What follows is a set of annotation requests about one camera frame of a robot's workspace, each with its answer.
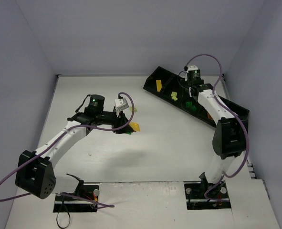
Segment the long yellow lego brick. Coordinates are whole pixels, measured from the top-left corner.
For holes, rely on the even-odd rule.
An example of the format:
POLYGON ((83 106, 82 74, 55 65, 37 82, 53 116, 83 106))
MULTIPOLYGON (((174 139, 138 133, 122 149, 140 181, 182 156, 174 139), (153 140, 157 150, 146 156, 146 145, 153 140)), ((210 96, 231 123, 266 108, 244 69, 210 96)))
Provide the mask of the long yellow lego brick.
POLYGON ((161 80, 156 80, 156 89, 157 92, 160 92, 162 89, 162 81, 161 80))

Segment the green yellow brown lego stack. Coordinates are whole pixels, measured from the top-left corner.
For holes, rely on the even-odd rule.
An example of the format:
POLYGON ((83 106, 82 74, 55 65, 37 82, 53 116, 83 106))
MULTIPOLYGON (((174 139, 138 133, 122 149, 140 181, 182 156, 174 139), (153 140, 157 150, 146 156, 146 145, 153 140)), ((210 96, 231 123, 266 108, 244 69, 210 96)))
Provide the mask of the green yellow brown lego stack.
POLYGON ((129 135, 135 132, 140 132, 140 126, 138 123, 130 122, 128 126, 130 129, 128 130, 127 134, 129 135))

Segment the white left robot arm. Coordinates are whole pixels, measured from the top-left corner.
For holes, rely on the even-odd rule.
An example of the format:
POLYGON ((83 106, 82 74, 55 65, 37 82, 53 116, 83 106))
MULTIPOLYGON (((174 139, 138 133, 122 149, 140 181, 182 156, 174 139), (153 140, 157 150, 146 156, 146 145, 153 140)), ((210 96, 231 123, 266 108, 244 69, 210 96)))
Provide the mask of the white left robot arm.
POLYGON ((94 129, 112 131, 115 134, 133 133, 131 118, 126 118, 124 110, 133 102, 124 92, 118 94, 111 112, 104 111, 104 97, 89 95, 89 104, 80 112, 68 118, 67 125, 48 143, 33 152, 24 151, 18 162, 15 184, 17 187, 37 196, 47 198, 50 194, 76 194, 80 196, 83 180, 72 174, 56 175, 54 169, 60 159, 80 140, 94 129))

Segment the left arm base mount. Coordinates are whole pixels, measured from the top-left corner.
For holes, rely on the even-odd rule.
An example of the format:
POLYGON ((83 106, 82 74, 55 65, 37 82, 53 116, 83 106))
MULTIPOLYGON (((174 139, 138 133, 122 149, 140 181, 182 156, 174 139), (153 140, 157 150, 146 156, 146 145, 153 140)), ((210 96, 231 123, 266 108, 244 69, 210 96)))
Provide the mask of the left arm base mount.
MULTIPOLYGON (((98 196, 93 191, 99 190, 98 184, 84 184, 79 196, 87 200, 97 201, 98 196)), ((93 213, 97 212, 97 205, 72 197, 55 196, 53 213, 93 213)))

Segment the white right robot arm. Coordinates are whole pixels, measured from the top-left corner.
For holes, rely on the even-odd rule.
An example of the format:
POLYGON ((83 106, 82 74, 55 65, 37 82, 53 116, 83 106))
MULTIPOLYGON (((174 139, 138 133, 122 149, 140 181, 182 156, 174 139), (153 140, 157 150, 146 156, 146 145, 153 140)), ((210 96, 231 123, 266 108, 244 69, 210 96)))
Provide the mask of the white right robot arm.
POLYGON ((218 184, 224 177, 230 177, 227 171, 232 162, 249 149, 248 120, 223 102, 215 86, 204 83, 198 67, 185 67, 185 82, 190 97, 204 108, 216 125, 212 139, 214 156, 203 175, 209 184, 218 184))

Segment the dark green curved lego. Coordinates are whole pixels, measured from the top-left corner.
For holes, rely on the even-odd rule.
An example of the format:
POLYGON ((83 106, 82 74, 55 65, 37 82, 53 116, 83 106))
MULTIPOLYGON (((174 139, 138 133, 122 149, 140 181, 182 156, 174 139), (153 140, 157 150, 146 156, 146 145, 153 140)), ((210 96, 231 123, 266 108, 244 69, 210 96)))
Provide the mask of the dark green curved lego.
POLYGON ((187 107, 187 108, 191 108, 191 107, 192 107, 192 102, 191 102, 191 101, 186 102, 186 107, 187 107))

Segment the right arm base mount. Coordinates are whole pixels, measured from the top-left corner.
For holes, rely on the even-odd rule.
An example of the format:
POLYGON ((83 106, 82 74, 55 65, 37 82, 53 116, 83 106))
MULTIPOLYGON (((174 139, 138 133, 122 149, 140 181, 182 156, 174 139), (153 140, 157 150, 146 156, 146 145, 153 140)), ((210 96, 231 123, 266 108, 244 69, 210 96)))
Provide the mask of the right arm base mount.
POLYGON ((212 185, 207 186, 201 182, 185 182, 187 210, 231 209, 225 181, 222 181, 205 196, 205 192, 211 187, 212 185))

